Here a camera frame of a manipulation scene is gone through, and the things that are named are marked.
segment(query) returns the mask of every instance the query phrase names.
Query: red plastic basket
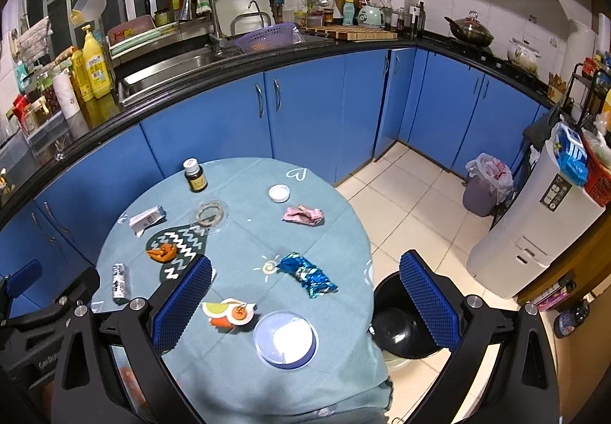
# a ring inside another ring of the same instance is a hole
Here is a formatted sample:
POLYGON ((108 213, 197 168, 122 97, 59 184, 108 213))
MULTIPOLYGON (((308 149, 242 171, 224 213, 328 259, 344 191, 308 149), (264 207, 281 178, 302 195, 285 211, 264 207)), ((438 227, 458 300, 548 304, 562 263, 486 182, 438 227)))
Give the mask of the red plastic basket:
POLYGON ((611 202, 611 171, 603 166, 592 152, 583 131, 581 141, 588 154, 588 180, 585 182, 584 190, 598 205, 606 207, 611 202))

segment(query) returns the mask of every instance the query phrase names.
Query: metal screw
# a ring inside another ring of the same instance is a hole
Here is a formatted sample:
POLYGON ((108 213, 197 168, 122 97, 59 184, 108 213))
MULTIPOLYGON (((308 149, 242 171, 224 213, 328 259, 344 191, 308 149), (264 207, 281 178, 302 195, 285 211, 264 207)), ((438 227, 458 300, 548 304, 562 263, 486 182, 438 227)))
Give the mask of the metal screw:
POLYGON ((539 309, 535 304, 529 303, 524 305, 524 310, 526 310, 526 313, 529 315, 537 315, 539 313, 539 309))
POLYGON ((87 313, 87 307, 85 305, 79 305, 74 310, 74 315, 77 317, 83 317, 87 313))
POLYGON ((482 300, 477 295, 469 295, 467 296, 467 305, 471 308, 480 308, 484 304, 484 300, 482 300))
POLYGON ((129 308, 131 310, 142 310, 146 304, 147 301, 144 298, 134 298, 129 302, 129 308))

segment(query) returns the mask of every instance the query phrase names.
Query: white tile floor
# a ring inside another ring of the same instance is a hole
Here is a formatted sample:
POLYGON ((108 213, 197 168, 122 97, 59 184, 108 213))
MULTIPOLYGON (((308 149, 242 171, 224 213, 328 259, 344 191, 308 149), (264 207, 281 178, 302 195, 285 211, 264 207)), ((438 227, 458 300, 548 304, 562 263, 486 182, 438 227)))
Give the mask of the white tile floor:
MULTIPOLYGON (((465 268, 469 252, 488 233, 492 218, 480 218, 462 206, 464 187, 460 178, 396 143, 378 162, 358 171, 337 190, 350 201, 367 231, 376 285, 398 271, 404 252, 415 249, 433 271, 450 277, 465 295, 481 295, 491 307, 517 310, 516 302, 486 290, 465 268)), ((553 319, 552 313, 544 313, 555 361, 553 319)), ((477 404, 497 351, 498 347, 488 348, 455 421, 468 416, 477 404)), ((391 373, 395 395, 387 413, 389 422, 409 416, 449 356, 450 352, 443 349, 391 373)))

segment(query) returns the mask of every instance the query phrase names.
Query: blue gripper pad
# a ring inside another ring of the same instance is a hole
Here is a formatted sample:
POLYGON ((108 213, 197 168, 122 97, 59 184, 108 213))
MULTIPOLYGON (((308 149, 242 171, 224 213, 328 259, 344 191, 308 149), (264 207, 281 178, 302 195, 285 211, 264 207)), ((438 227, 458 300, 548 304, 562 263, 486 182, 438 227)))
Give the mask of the blue gripper pad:
POLYGON ((30 286, 42 277, 42 265, 37 260, 31 261, 6 281, 6 293, 9 298, 19 298, 30 286))
POLYGON ((212 283, 210 259, 202 256, 180 279, 181 283, 161 307, 153 322, 152 344, 159 356, 176 347, 191 317, 208 293, 212 283))
POLYGON ((401 257, 399 277, 438 347, 456 350, 461 338, 456 311, 411 252, 401 257))

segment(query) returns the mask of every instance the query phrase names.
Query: silver can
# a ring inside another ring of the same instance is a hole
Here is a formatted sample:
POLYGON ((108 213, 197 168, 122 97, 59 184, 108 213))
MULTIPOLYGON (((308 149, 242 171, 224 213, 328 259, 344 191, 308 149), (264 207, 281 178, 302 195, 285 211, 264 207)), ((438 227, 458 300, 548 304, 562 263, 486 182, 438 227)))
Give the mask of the silver can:
POLYGON ((117 305, 125 305, 129 302, 127 267, 122 263, 112 265, 112 300, 117 305))

